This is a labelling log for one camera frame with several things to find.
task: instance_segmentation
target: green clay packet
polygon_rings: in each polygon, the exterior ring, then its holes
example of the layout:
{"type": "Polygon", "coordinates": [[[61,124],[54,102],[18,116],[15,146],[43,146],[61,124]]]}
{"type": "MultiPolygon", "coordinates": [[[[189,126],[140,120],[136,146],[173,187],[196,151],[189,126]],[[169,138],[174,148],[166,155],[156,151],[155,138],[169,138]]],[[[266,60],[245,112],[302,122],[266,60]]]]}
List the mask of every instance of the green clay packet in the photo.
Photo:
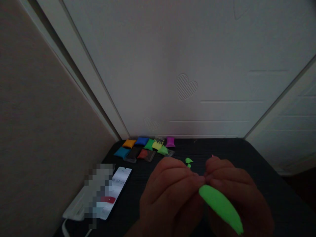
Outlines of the green clay packet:
{"type": "Polygon", "coordinates": [[[159,154],[164,155],[165,157],[171,157],[174,154],[174,151],[169,150],[168,148],[166,148],[165,146],[162,146],[158,151],[159,154]]]}
{"type": "Polygon", "coordinates": [[[149,140],[148,140],[146,146],[144,146],[144,149],[152,150],[152,144],[153,144],[154,142],[155,142],[155,140],[149,138],[149,140]]]}

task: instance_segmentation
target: beige wall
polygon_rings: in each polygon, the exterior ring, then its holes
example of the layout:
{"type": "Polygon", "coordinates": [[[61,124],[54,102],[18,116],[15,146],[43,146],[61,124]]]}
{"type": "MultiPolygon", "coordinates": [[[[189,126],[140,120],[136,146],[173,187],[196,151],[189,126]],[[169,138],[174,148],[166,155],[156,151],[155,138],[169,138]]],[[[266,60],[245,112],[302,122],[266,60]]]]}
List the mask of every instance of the beige wall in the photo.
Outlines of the beige wall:
{"type": "Polygon", "coordinates": [[[0,8],[0,236],[51,236],[115,140],[21,6],[0,8]]]}

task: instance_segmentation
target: purple clay packet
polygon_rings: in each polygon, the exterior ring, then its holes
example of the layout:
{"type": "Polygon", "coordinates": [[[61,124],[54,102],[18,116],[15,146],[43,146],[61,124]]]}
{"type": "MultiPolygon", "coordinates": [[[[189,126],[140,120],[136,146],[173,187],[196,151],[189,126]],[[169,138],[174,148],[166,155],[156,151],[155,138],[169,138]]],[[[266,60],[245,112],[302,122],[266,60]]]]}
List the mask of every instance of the purple clay packet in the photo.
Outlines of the purple clay packet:
{"type": "Polygon", "coordinates": [[[174,137],[167,137],[166,147],[175,147],[174,137]]]}

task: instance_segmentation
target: white door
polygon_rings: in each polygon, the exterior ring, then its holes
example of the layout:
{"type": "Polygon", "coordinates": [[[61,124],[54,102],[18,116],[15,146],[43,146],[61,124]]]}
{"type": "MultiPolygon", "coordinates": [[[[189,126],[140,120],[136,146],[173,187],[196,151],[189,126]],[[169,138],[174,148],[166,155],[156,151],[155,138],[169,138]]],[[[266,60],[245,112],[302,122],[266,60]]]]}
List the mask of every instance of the white door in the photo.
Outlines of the white door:
{"type": "Polygon", "coordinates": [[[310,0],[64,3],[132,137],[244,137],[316,54],[310,0]]]}

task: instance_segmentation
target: wall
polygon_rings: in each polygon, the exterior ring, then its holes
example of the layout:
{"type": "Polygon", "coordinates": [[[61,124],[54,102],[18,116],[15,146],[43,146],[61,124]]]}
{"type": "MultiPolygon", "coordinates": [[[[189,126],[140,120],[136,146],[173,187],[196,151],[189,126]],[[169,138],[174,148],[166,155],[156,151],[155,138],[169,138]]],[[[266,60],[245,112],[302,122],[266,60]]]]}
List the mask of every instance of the wall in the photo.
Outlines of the wall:
{"type": "Polygon", "coordinates": [[[280,174],[316,164],[316,57],[246,137],[280,174]]]}
{"type": "Polygon", "coordinates": [[[21,6],[0,10],[0,236],[49,236],[115,139],[21,6]]]}

